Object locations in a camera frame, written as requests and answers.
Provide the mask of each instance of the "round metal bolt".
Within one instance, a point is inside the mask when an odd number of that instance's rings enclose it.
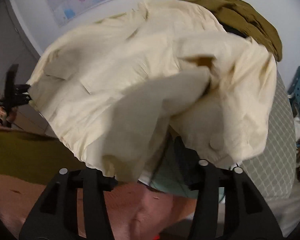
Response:
[[[199,160],[199,165],[208,166],[209,162],[207,160]]]
[[[64,174],[66,174],[68,172],[68,169],[66,169],[66,168],[62,168],[60,171],[59,171],[59,173],[61,174],[61,175],[64,175]]]
[[[241,167],[235,167],[233,170],[235,173],[238,173],[238,174],[243,173],[243,169]]]

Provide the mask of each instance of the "white cloth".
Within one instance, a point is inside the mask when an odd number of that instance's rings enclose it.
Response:
[[[276,63],[253,39],[226,33],[207,9],[152,1],[65,34],[28,83],[36,108],[79,160],[134,181],[169,124],[217,165],[262,153]]]

